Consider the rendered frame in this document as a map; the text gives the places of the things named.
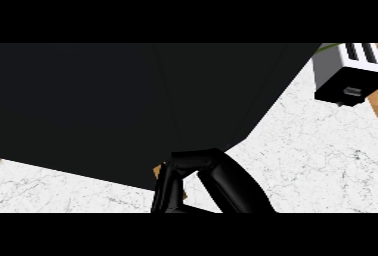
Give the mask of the brown wooden board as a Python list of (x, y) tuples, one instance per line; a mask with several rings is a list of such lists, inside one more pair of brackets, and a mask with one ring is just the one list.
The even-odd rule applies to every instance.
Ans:
[(378, 89), (368, 96), (369, 104), (373, 110), (373, 113), (378, 117)]

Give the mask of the large dark grey door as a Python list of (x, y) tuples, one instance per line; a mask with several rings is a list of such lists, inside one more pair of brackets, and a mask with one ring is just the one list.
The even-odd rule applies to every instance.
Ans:
[(0, 158), (152, 189), (171, 153), (229, 150), (314, 43), (0, 43)]

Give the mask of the green object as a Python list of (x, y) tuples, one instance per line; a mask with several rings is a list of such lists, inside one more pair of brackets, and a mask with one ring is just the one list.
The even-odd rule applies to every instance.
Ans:
[(335, 47), (335, 46), (338, 46), (341, 44), (344, 44), (344, 43), (334, 43), (334, 44), (329, 44), (329, 45), (323, 46), (322, 48), (317, 49), (314, 54), (320, 53), (322, 51), (331, 49), (332, 47)]

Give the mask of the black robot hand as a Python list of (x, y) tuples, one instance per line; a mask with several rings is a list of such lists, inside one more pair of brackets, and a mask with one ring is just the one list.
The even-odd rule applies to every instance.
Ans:
[(223, 213), (276, 213), (252, 176), (217, 148), (171, 153), (158, 174), (152, 213), (207, 213), (183, 203), (183, 179), (193, 172)]

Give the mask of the brown wooden object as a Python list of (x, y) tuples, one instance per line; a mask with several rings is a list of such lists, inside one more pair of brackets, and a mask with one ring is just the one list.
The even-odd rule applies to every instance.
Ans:
[[(152, 172), (153, 172), (153, 176), (155, 179), (158, 180), (158, 176), (159, 176), (159, 171), (161, 171), (161, 167), (165, 164), (165, 162), (162, 162), (156, 167), (153, 167)], [(187, 198), (186, 192), (183, 190), (183, 200)]]

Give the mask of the grey and black toaster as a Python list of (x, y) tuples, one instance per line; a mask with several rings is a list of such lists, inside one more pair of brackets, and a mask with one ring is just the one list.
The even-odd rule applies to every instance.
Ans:
[(353, 107), (378, 89), (378, 45), (344, 43), (314, 54), (314, 99)]

